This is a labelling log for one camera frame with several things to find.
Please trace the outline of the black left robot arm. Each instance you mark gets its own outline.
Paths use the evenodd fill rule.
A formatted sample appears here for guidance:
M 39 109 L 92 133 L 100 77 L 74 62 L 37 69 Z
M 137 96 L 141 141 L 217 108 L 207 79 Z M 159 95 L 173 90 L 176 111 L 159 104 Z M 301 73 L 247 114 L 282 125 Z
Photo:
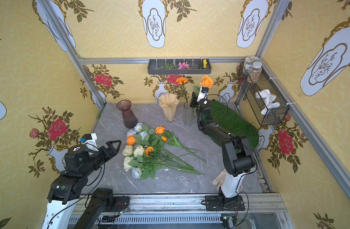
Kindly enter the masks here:
M 76 204 L 83 199 L 82 189 L 88 183 L 88 176 L 119 153 L 120 140 L 108 141 L 106 146 L 89 149 L 86 144 L 71 147 L 64 156 L 65 170 L 51 184 L 48 194 L 44 229 L 66 229 Z M 129 196 L 114 196 L 111 189 L 94 187 L 89 194 L 91 200 L 75 224 L 76 229 L 90 229 L 103 212 L 113 216 L 103 219 L 114 221 L 129 210 Z

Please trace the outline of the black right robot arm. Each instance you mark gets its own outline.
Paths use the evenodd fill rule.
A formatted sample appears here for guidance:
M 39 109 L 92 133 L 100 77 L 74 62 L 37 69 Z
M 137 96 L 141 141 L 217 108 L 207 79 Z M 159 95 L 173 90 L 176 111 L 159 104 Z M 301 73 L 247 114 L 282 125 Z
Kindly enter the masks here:
M 192 93 L 190 107 L 197 112 L 198 129 L 210 136 L 222 148 L 223 165 L 226 170 L 224 183 L 216 196 L 205 196 L 202 205 L 207 211 L 245 210 L 240 184 L 256 161 L 250 152 L 248 139 L 244 135 L 237 136 L 215 121 L 211 114 L 215 101 L 208 100 L 205 93 Z

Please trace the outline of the small orange marigold stem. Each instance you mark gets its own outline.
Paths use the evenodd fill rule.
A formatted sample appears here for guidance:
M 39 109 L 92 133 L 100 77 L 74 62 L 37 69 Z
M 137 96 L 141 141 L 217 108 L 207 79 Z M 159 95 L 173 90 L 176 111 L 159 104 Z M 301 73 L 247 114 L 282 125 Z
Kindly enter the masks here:
M 196 170 L 192 165 L 164 148 L 147 147 L 145 149 L 143 163 L 145 165 L 163 166 L 189 174 L 203 175 L 202 172 Z

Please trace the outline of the orange rose stem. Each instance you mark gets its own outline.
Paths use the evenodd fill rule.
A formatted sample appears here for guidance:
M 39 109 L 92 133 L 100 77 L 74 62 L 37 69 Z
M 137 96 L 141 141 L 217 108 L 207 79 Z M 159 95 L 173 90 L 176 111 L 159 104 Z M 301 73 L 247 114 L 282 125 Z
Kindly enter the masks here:
M 149 143 L 147 141 L 136 139 L 135 136 L 129 136 L 127 138 L 127 145 L 133 146 L 134 150 L 137 147 L 137 145 L 141 145 L 146 149 L 147 147 L 159 147 L 164 148 L 159 141 L 156 141 L 155 144 Z M 148 177 L 154 178 L 155 174 L 158 170 L 162 168 L 166 168 L 163 166 L 154 166 L 154 165 L 145 165 L 143 163 L 144 161 L 144 155 L 135 157 L 134 154 L 131 155 L 133 160 L 129 163 L 133 168 L 140 168 L 142 171 L 142 175 L 140 179 L 146 179 Z
M 205 93 L 207 94 L 209 89 L 213 85 L 213 80 L 209 76 L 205 75 L 202 78 L 202 81 L 200 83 L 200 86 L 193 86 L 193 92 L 196 96 L 199 96 L 199 94 L 203 93 L 203 90 L 205 89 Z
M 165 129 L 163 126 L 156 127 L 156 128 L 155 128 L 155 134 L 157 134 L 159 137 L 161 137 L 161 135 L 163 134 L 163 132 L 164 132 L 165 130 L 166 130 L 166 129 Z

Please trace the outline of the yellow orange tulip stem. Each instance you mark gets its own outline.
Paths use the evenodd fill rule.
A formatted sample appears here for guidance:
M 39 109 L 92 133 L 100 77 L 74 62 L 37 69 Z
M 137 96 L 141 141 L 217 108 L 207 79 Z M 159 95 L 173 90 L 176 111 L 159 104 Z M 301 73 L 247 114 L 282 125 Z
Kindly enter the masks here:
M 192 149 L 192 148 L 188 148 L 184 145 L 182 145 L 178 138 L 175 136 L 174 132 L 170 132 L 168 130 L 165 130 L 163 132 L 163 134 L 161 135 L 160 137 L 165 143 L 167 143 L 168 145 L 171 145 L 171 146 L 176 146 L 176 147 L 179 147 L 183 150 L 185 150 L 187 153 L 185 154 L 186 156 L 187 155 L 193 155 L 195 156 L 196 158 L 200 159 L 202 162 L 206 163 L 206 161 L 201 158 L 200 156 L 198 156 L 196 153 L 198 152 L 197 149 Z

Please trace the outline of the orange marigold flower stem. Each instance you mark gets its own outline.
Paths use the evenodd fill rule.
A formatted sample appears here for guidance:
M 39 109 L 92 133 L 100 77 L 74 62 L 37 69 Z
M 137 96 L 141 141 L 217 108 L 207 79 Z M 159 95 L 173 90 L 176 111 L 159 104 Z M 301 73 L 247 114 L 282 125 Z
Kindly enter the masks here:
M 188 78 L 181 76 L 176 79 L 176 82 L 179 84 L 179 94 L 185 99 L 185 103 L 188 103 L 189 96 L 186 89 L 186 84 L 188 83 Z

